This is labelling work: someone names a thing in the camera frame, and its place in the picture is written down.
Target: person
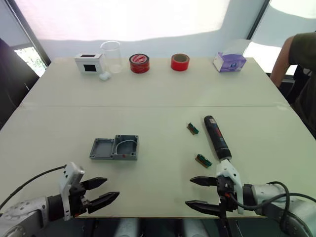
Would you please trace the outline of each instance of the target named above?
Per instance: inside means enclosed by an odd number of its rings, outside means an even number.
[[[308,69],[310,78],[291,106],[316,139],[316,33],[297,34],[285,41],[270,75],[277,87],[290,65]]]

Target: tissue box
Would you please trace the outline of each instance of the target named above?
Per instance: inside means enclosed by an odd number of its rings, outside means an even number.
[[[246,59],[240,54],[227,54],[219,52],[214,58],[213,64],[221,72],[238,72],[246,63]]]
[[[75,57],[78,69],[82,73],[98,73],[105,71],[101,53],[81,53]]]

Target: black cable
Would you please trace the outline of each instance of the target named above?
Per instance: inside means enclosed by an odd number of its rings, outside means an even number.
[[[6,205],[6,203],[7,203],[14,195],[16,195],[22,188],[24,188],[27,184],[29,184],[29,183],[32,182],[33,180],[35,180],[35,179],[37,179],[37,178],[39,178],[39,177],[41,177],[41,176],[43,176],[43,175],[45,175],[45,174],[48,174],[48,173],[50,173],[50,172],[53,172],[53,171],[56,171],[56,170],[59,170],[59,169],[64,169],[65,167],[66,167],[66,165],[63,165],[63,166],[60,166],[60,167],[57,167],[57,168],[54,168],[54,169],[50,169],[50,170],[45,171],[45,172],[43,172],[43,173],[41,173],[41,174],[38,174],[37,176],[34,176],[32,179],[26,181],[24,184],[22,184],[20,187],[18,187],[16,190],[14,190],[14,192],[11,193],[10,196],[8,196],[8,197],[6,198],[6,200],[4,200],[3,203],[1,203],[1,205],[0,205],[0,210],[3,208],[4,205]]]
[[[240,202],[238,202],[236,200],[236,198],[234,197],[234,194],[233,193],[229,193],[230,195],[230,198],[233,200],[234,203],[236,203],[238,206],[242,207],[243,209],[245,210],[248,210],[248,211],[255,211],[257,209],[260,209],[262,207],[265,207],[266,205],[269,205],[271,202],[274,202],[275,200],[279,199],[279,198],[282,198],[282,197],[285,197],[286,194],[279,194],[271,199],[268,199],[266,201],[264,201],[263,203],[259,204],[259,205],[254,205],[254,206],[248,206],[248,205],[244,205],[244,204],[241,204]],[[290,196],[297,196],[297,197],[302,197],[302,198],[307,198],[309,200],[312,200],[313,202],[316,203],[316,199],[313,198],[313,197],[310,197],[308,195],[305,195],[305,194],[299,194],[299,193],[289,193]]]
[[[289,195],[289,190],[287,188],[287,186],[285,184],[283,184],[282,182],[279,182],[279,181],[273,181],[273,182],[269,182],[268,184],[279,184],[281,185],[284,190],[285,190],[285,196],[286,196],[286,201],[285,201],[285,208],[284,208],[284,211],[283,211],[283,214],[282,214],[282,217],[281,217],[281,220],[280,220],[280,229],[285,232],[285,229],[286,229],[286,224],[285,224],[285,221],[286,221],[286,216],[288,215],[288,210],[290,208],[290,195]]]

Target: red adhesive tape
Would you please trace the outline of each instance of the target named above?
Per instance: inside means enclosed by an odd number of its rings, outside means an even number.
[[[189,66],[190,58],[183,53],[171,57],[171,68],[176,71],[185,71]]]
[[[149,70],[149,57],[145,54],[134,54],[129,57],[130,69],[134,73],[145,73]]]

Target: green shirt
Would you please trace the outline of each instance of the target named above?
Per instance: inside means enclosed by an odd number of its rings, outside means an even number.
[[[295,112],[307,125],[309,130],[316,133],[316,33],[298,34],[294,37],[289,64],[299,64],[302,68],[312,71],[300,95],[293,104]]]

